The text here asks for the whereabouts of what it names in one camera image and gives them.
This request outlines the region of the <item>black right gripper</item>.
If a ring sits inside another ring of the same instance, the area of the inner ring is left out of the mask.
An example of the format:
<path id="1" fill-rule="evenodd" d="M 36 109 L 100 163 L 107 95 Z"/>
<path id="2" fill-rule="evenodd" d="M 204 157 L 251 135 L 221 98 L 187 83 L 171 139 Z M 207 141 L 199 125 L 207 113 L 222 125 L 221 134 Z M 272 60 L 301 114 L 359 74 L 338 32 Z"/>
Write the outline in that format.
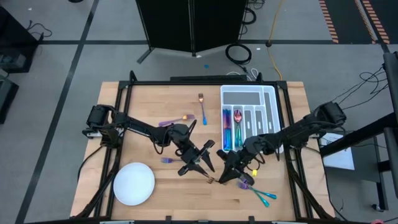
<path id="1" fill-rule="evenodd" d="M 245 167 L 258 155 L 258 152 L 251 146 L 243 147 L 240 151 L 229 151 L 228 164 L 224 164 L 224 170 L 218 179 L 220 184 L 240 178 Z"/>

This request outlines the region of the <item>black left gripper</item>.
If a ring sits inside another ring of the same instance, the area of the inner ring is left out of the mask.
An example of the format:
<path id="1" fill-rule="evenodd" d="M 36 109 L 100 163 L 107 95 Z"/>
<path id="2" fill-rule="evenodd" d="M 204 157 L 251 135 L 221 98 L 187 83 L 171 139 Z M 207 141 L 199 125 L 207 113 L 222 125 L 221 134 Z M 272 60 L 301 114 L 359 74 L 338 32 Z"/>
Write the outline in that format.
<path id="1" fill-rule="evenodd" d="M 180 147 L 178 149 L 178 156 L 184 161 L 185 165 L 178 171 L 179 176 L 185 175 L 188 171 L 198 172 L 205 177 L 208 177 L 207 172 L 199 166 L 202 158 L 206 165 L 212 172 L 215 172 L 209 154 L 204 154 L 205 148 L 198 149 L 196 146 Z"/>

